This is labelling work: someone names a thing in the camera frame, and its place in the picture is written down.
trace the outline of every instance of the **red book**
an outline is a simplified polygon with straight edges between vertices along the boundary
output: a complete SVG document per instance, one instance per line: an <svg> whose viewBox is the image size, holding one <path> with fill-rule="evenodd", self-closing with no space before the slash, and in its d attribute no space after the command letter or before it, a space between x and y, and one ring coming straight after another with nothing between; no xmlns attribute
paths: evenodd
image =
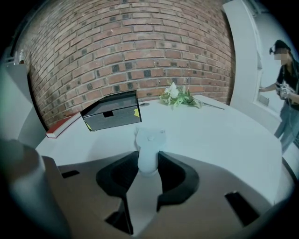
<svg viewBox="0 0 299 239"><path fill-rule="evenodd" d="M74 123L77 119L81 117L80 112L68 116L64 119L58 121L54 126L52 126L46 133L48 138L55 139L57 138L68 126Z"/></svg>

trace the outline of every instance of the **woman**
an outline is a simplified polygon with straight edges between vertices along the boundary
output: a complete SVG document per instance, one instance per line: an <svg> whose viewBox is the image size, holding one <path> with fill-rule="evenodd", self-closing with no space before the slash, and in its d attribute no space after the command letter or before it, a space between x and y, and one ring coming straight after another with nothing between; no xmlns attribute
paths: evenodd
<svg viewBox="0 0 299 239"><path fill-rule="evenodd" d="M282 153L284 153L299 133L299 63L293 58L291 49L282 40L277 40L274 46L275 51L271 48L270 53L274 52L274 58L280 60L281 68L279 75L274 84L265 88L261 87L259 91L267 92L276 90L281 97L281 84L285 82L289 85L291 92L287 94L285 104L280 112L282 122L274 134L277 138L283 134L280 142Z"/></svg>

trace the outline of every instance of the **brick wall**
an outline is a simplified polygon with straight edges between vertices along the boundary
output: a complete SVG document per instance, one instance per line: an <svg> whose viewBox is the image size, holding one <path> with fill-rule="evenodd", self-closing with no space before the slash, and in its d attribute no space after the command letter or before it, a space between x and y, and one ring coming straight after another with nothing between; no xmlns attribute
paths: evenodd
<svg viewBox="0 0 299 239"><path fill-rule="evenodd" d="M228 103L234 50L221 0L52 0L18 42L47 126L112 93L190 85Z"/></svg>

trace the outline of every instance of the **black box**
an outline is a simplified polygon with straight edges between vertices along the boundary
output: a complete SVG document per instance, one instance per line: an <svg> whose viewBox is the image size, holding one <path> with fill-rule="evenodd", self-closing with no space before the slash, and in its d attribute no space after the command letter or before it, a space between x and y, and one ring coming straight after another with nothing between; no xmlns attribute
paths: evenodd
<svg viewBox="0 0 299 239"><path fill-rule="evenodd" d="M136 91L106 96L81 111L90 131L142 122Z"/></svg>

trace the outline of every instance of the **white table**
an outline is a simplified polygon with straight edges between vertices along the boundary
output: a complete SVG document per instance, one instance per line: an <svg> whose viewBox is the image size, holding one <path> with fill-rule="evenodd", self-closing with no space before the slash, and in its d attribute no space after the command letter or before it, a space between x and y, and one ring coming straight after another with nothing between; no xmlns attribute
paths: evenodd
<svg viewBox="0 0 299 239"><path fill-rule="evenodd" d="M79 118L57 139L45 138L36 149L57 165L86 162L137 150L137 127L165 129L165 152L223 167L273 204L281 172L279 140L236 109L207 97L195 98L225 110L185 105L172 110L157 100L148 101L149 106L140 107L142 123L90 132Z"/></svg>

